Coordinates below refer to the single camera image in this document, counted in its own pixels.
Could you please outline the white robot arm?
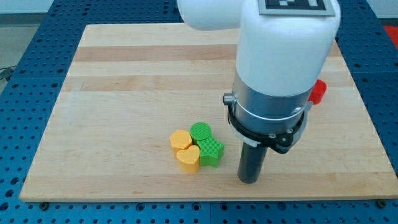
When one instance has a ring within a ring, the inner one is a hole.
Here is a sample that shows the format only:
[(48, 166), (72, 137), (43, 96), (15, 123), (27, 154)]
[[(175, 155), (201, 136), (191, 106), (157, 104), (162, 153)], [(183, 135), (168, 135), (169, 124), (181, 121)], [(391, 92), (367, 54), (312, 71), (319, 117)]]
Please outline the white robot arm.
[(333, 45), (337, 1), (179, 1), (196, 30), (238, 29), (232, 118), (257, 134), (292, 129)]

